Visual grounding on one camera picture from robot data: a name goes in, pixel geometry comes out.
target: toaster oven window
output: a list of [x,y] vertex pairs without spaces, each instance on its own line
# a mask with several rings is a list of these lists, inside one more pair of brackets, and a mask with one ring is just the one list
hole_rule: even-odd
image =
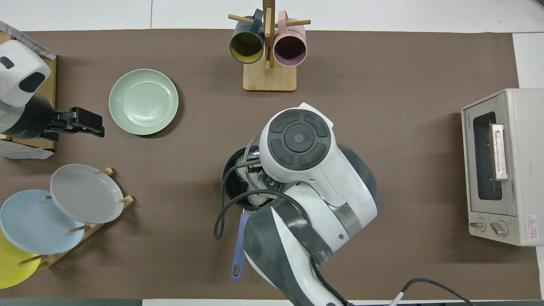
[[478,197],[481,200],[501,200],[503,190],[500,181],[494,179],[494,155],[491,139],[491,124],[495,124],[495,112],[474,118],[474,148],[476,155],[476,175]]

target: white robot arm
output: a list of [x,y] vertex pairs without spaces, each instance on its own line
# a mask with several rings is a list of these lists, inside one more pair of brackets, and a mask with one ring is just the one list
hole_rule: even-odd
[[56,111],[36,90],[51,69],[23,43],[0,44],[0,133],[56,141],[58,133],[88,133],[104,137],[102,117],[79,107]]
[[377,215],[374,176],[349,148],[338,145],[332,122],[310,105],[273,116],[259,141],[264,171],[297,182],[249,217],[244,252],[251,266],[296,306],[341,306],[317,277],[326,263]]

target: warning label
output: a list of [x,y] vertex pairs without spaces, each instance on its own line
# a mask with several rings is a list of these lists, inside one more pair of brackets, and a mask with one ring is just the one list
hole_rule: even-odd
[[536,223],[536,216],[527,215],[527,229],[528,232],[528,240],[538,240],[539,239],[539,229],[538,224]]

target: wooden base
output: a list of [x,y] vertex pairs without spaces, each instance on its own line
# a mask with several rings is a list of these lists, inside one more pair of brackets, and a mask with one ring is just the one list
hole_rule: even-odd
[[[107,167],[106,169],[97,169],[97,171],[102,172],[102,173],[106,173],[109,176],[111,176],[111,175],[113,175],[115,173],[115,171],[111,167]],[[123,203],[123,210],[124,210],[130,204],[134,203],[134,198],[131,195],[127,195],[124,199],[119,200],[119,203]],[[84,225],[82,227],[71,229],[71,230],[68,231],[68,233],[72,233],[72,232],[77,231],[77,230],[85,230],[85,232],[83,233],[83,238],[81,238],[81,241],[79,242],[79,243],[81,243],[82,241],[87,239],[87,237],[89,237],[94,232],[96,232],[96,230],[98,230],[103,225],[104,224],[86,224],[86,225]],[[67,252],[64,252],[64,253],[54,254],[54,255],[41,255],[41,257],[36,256],[35,258],[31,258],[31,259],[41,259],[40,265],[38,266],[38,271],[39,271],[39,270],[51,267],[52,264],[57,262],[57,260],[62,258],[64,255],[66,255],[66,253],[68,253],[71,250],[68,250]]]
[[[126,196],[124,198],[124,200],[127,200],[127,201],[124,202],[125,204],[124,204],[123,209],[127,208],[128,205],[134,203],[134,198],[132,196],[130,196],[130,195]],[[78,245],[81,244],[81,242],[83,242],[85,239],[87,239],[90,235],[92,235],[94,232],[96,232],[96,230],[101,228],[103,225],[104,225],[104,223],[84,225],[84,229],[82,229],[82,230],[85,230],[85,232],[83,233],[83,238],[81,238],[81,241],[78,243]],[[68,250],[67,252],[64,252],[64,253],[59,253],[59,254],[54,254],[54,255],[42,255],[41,263],[38,266],[38,271],[51,267],[52,264],[57,262],[57,260],[61,259],[64,255],[66,255],[69,251],[73,250],[74,248],[72,248],[72,249],[70,249],[70,250]]]
[[296,66],[287,67],[275,63],[266,69],[267,54],[256,63],[244,64],[243,87],[247,91],[294,91],[296,89]]

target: green plate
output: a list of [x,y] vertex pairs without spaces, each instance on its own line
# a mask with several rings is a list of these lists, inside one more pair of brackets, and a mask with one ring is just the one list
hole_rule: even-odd
[[177,90],[164,74],[138,69],[122,76],[109,94],[109,112],[123,130],[149,135],[165,128],[178,107]]

